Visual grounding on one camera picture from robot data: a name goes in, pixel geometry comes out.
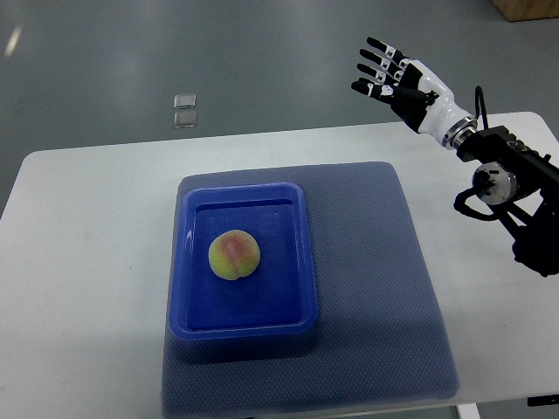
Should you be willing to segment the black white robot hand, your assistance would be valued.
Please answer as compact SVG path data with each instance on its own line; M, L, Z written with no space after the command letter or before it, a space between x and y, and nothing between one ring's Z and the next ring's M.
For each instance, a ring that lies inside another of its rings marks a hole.
M457 148L477 131L477 121L459 107L452 90L421 61L376 38L367 38L366 59L357 69L362 76L351 88L388 105L417 134L428 134L442 147Z

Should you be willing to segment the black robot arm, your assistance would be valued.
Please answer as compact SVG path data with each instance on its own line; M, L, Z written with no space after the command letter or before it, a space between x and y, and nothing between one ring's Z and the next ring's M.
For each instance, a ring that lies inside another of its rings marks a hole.
M503 126L455 141L463 162L479 161L472 186L453 207L480 221L498 221L514 239L514 260L543 277L558 273L558 167Z

